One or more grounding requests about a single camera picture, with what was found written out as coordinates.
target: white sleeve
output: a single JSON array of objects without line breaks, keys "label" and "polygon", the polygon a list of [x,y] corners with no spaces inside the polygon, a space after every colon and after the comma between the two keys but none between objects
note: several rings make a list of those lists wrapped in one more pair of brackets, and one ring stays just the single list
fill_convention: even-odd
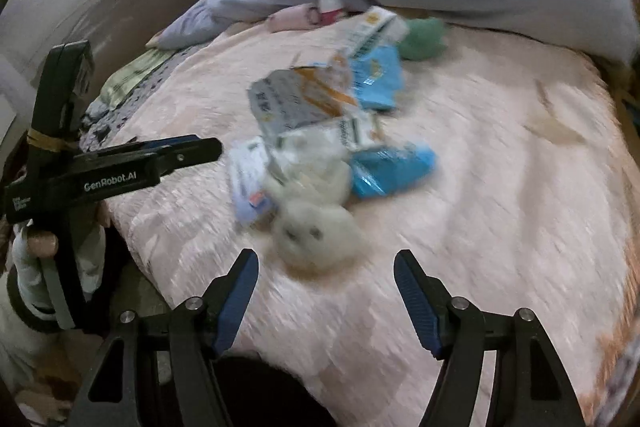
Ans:
[{"label": "white sleeve", "polygon": [[0,377],[11,393],[33,380],[39,356],[56,340],[27,326],[16,313],[8,291],[9,273],[0,277]]}]

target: white bottle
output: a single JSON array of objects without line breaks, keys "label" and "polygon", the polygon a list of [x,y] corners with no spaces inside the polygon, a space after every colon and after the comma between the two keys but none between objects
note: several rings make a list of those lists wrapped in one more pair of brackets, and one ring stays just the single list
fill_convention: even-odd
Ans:
[{"label": "white bottle", "polygon": [[318,0],[318,10],[321,26],[338,22],[345,16],[344,4],[341,0]]}]

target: yellow-green towel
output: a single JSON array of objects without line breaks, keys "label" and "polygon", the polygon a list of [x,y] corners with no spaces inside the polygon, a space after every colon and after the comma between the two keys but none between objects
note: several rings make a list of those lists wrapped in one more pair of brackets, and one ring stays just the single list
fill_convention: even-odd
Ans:
[{"label": "yellow-green towel", "polygon": [[113,73],[100,90],[100,99],[113,110],[127,98],[131,90],[162,66],[175,51],[151,49]]}]

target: rolled pink towel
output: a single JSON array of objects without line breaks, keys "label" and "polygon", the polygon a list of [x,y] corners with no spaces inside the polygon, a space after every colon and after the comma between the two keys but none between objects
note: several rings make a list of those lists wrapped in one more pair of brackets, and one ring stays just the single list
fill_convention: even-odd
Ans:
[{"label": "rolled pink towel", "polygon": [[283,8],[267,19],[267,29],[271,33],[286,30],[313,30],[319,25],[320,13],[313,4],[299,4]]}]

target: green plush toy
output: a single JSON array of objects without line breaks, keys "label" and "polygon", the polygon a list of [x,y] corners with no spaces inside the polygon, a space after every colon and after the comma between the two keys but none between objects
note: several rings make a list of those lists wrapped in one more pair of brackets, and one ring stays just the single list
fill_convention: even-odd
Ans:
[{"label": "green plush toy", "polygon": [[447,27],[434,17],[406,21],[409,33],[398,44],[398,52],[406,60],[426,60],[440,55],[447,45],[444,35]]}]

